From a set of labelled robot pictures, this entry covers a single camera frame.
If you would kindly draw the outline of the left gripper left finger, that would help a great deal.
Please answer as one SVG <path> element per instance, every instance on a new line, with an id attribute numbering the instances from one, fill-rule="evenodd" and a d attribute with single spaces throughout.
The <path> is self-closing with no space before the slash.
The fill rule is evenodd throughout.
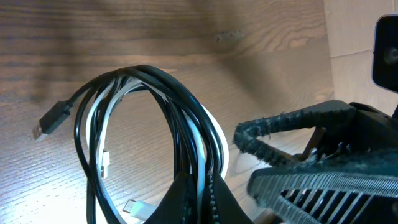
<path id="1" fill-rule="evenodd" d="M 145 224 L 192 223 L 196 217 L 196 193 L 191 175 L 180 172 Z"/>

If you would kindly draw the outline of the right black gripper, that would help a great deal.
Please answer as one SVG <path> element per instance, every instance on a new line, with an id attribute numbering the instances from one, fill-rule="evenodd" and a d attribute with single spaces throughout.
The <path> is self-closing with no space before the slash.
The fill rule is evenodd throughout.
<path id="1" fill-rule="evenodd" d="M 285 223 L 397 223 L 397 119 L 372 106 L 330 100 L 277 116 L 239 123 L 240 152 L 270 165 L 296 159 L 259 136 L 316 127 L 313 146 L 334 159 L 259 169 L 248 183 L 258 206 Z"/>

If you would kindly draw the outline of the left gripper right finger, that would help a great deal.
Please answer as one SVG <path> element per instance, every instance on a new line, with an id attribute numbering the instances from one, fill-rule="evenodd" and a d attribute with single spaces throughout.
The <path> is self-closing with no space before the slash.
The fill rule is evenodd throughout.
<path id="1" fill-rule="evenodd" d="M 253 224 L 218 173 L 206 177 L 205 223 Z"/>

